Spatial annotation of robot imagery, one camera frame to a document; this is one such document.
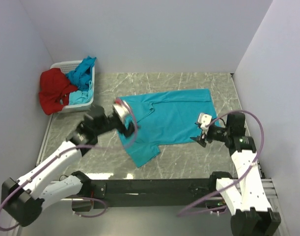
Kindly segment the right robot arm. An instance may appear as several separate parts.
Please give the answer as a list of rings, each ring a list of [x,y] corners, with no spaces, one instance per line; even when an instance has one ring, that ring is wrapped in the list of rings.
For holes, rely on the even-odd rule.
[[[200,113],[196,124],[201,134],[192,140],[202,147],[212,141],[224,143],[238,178],[233,179],[223,172],[212,173],[208,190],[213,196],[222,196],[231,213],[233,235],[272,236],[281,223],[281,216],[273,211],[266,196],[258,168],[261,151],[256,148],[253,138],[245,134],[245,114],[228,113],[225,127],[217,126],[216,121],[211,115]]]

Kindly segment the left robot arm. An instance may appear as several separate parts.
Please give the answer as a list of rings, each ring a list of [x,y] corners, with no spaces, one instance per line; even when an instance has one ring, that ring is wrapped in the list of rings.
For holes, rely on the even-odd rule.
[[[52,184],[56,175],[91,149],[98,148],[98,136],[117,130],[125,137],[137,136],[137,121],[131,107],[120,99],[105,114],[101,106],[93,106],[66,140],[45,161],[17,180],[8,178],[1,186],[0,213],[5,210],[18,226],[28,226],[52,204],[77,195],[91,200],[91,180],[82,172],[71,174],[63,182]]]

